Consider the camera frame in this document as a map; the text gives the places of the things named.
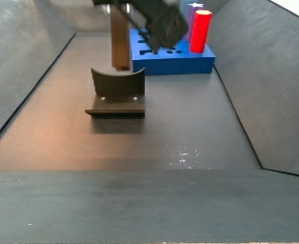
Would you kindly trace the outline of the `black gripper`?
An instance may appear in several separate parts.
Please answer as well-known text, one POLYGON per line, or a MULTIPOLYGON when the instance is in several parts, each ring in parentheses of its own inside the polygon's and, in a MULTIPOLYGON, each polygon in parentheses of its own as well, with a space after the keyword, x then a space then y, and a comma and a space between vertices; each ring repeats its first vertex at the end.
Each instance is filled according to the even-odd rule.
POLYGON ((95 5, 115 5, 126 19, 144 37, 154 52, 160 48, 171 49, 188 32, 188 24, 178 5, 168 5, 164 0, 94 0, 95 5), (131 4, 147 19, 146 30, 136 24, 123 10, 123 4, 131 4))

